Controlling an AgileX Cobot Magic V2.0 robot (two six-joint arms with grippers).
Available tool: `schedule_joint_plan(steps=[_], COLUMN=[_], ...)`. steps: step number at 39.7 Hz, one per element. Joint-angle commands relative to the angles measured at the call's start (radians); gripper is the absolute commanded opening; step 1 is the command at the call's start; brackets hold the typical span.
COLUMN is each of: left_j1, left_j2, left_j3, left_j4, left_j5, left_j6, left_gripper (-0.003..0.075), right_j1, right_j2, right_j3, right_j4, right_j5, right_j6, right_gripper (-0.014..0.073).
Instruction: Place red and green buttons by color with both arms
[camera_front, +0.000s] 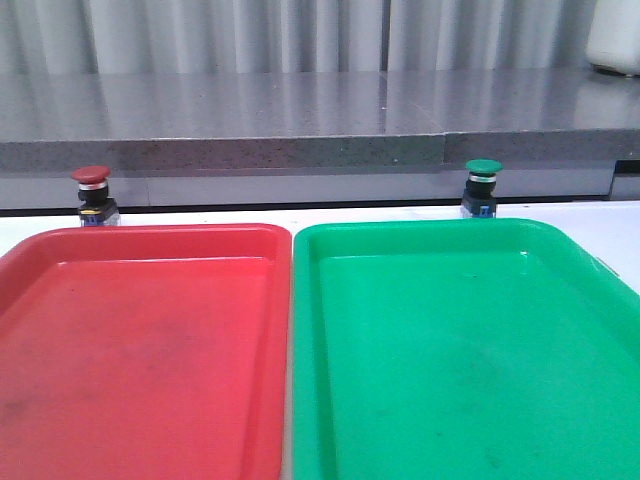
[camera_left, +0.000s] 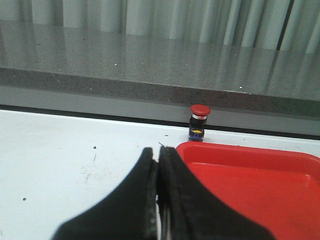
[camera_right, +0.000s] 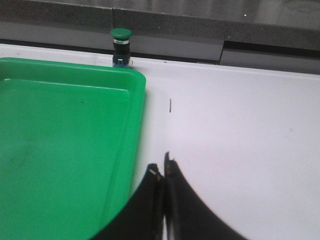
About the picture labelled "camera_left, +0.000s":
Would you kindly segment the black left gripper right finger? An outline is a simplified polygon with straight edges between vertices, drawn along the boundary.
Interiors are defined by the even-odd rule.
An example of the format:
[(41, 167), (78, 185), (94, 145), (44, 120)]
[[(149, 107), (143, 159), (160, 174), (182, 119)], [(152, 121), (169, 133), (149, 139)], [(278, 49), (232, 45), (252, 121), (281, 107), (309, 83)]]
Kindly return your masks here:
[(173, 147), (160, 148), (158, 205), (163, 240), (273, 240), (273, 234), (214, 196)]

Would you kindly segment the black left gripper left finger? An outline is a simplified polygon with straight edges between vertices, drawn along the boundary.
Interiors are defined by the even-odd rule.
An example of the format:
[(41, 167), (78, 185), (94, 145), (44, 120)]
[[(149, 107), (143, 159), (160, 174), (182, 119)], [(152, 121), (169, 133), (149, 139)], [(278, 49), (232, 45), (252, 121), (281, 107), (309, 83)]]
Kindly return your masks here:
[(143, 149), (124, 180), (103, 200), (59, 226), (54, 240), (156, 240), (158, 164)]

